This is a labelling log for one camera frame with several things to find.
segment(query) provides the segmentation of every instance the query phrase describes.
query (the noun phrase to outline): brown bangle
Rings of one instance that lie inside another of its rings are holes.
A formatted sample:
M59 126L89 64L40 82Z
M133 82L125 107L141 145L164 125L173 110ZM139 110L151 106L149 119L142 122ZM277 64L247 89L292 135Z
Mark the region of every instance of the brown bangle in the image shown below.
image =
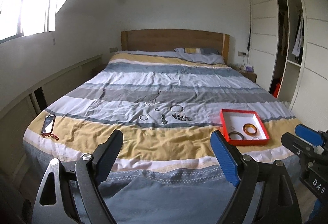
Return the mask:
M254 132L249 132L246 128L249 127L249 128L252 128L254 129ZM253 125L253 124L250 124L250 123L246 123L244 126L243 126L243 131L249 135L249 136L255 136L257 134L257 128Z
M238 135L242 140L244 140L245 138L244 138L244 136L240 133L240 132L237 132L237 131L232 131L232 132L229 132L229 138L231 139L231 137L230 137L230 135L232 135L232 134L236 134L236 135Z

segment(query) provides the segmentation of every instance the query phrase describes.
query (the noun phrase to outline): silver bangle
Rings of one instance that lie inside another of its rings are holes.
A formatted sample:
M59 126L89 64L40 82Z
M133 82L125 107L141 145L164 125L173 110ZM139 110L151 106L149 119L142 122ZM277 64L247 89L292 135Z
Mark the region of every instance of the silver bangle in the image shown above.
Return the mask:
M148 119L148 115L146 115L146 114L140 115L139 116L139 119L142 120L142 121L145 121L145 120Z
M174 111L174 110L172 110L172 107L174 107L174 106L179 106L181 109L178 110L178 111ZM173 106L170 107L170 110L171 110L172 112L179 113L179 112L182 112L182 111L183 111L183 107L182 107L181 105L179 105L179 104L175 104L175 105L173 105Z
M229 138L231 139L231 137L230 137L230 135L232 135L232 134L236 134L236 135L238 135L240 138L241 138L241 140L244 140L245 139L245 137L244 137L244 135L242 135L240 132L237 132L237 131L232 131L232 132L229 132Z

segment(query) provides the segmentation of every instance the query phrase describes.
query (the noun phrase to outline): sliding wardrobe door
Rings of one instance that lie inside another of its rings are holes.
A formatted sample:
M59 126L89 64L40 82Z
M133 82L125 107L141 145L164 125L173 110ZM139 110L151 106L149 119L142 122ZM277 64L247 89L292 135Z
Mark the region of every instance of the sliding wardrobe door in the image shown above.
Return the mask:
M251 44L249 63L256 83L269 91L278 51L278 0L251 0Z

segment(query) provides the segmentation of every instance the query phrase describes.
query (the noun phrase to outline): wooden headboard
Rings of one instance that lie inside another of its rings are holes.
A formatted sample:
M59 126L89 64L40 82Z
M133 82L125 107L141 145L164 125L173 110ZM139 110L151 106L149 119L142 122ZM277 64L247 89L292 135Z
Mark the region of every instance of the wooden headboard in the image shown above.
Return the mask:
M121 32L122 51L173 51L174 48L215 48L227 64L229 35L224 33L154 29Z

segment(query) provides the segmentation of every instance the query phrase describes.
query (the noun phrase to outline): yellow stripe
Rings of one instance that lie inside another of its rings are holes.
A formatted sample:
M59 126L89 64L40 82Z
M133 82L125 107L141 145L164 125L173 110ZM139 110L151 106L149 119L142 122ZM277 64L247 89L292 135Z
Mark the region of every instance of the yellow stripe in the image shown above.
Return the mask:
M225 64L208 65L203 63L190 62L177 57L144 56L144 55L134 55L134 54L127 54L127 53L116 54L110 60L114 61L117 59L125 59L132 62L136 61L136 62L144 62L144 63L188 65L188 66L198 66L198 67L208 67L208 68L228 67Z
M185 52L188 54L195 54L196 51L196 48L185 48Z
M29 129L39 133L47 112L42 112L30 125ZM294 134L298 119L272 120L265 123L270 141L264 146L239 146L241 153L273 149L281 146L281 136L285 132ZM214 156L210 146L211 133L217 127L188 128L140 128L138 126L107 125L70 117L56 117L54 134L58 143L84 153L93 153L95 148L104 143L111 133L119 129L123 132L124 144L119 158L152 161L185 160L205 156Z

